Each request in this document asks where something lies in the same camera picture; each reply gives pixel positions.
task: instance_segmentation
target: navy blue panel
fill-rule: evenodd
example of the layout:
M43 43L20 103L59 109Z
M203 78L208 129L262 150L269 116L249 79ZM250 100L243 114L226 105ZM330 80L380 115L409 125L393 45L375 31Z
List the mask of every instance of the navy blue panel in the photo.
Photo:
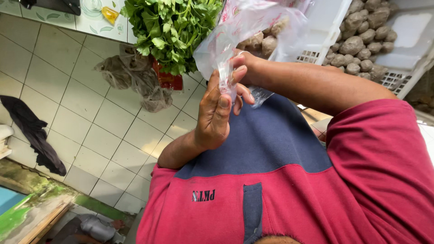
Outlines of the navy blue panel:
M230 117L230 133L219 148L203 152L180 169L175 177L251 174L299 164L317 173L332 163L298 108L274 94L258 109L245 105Z
M255 242L262 236L262 184L243 186L244 241Z

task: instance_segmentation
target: red shirt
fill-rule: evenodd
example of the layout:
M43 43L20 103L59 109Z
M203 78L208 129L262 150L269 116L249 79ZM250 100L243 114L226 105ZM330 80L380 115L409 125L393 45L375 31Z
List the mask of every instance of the red shirt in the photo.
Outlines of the red shirt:
M306 244L434 243L434 169L406 102L382 99L343 111L328 125L327 146L332 166L316 173L287 163L264 173L182 179L155 166L137 243L247 243L255 206L246 199L254 202L247 194L258 188L262 235Z

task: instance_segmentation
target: red and navy shirt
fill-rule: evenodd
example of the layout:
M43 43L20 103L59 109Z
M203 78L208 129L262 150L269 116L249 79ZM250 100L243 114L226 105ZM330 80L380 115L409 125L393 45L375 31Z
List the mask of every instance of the red and navy shirt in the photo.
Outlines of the red and navy shirt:
M434 243L434 169L406 102L338 114L327 151L279 95L230 127L180 170L155 166L137 243Z

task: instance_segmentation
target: foot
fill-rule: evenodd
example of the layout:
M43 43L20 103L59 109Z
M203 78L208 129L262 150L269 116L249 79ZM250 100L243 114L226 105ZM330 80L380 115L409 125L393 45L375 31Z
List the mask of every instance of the foot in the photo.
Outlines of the foot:
M125 222L123 220L115 220L110 223L116 230L123 229L125 227Z

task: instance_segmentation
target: dark rag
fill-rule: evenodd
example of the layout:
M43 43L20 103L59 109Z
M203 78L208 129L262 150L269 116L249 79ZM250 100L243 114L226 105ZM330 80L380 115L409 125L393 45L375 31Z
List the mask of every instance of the dark rag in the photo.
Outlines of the dark rag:
M66 175L66 168L57 156L56 151L46 141L47 133L42 129L47 123L38 119L30 108L20 99L0 95L3 106L9 112L13 122L20 128L29 140L30 147L38 154L36 162L45 166L51 173Z

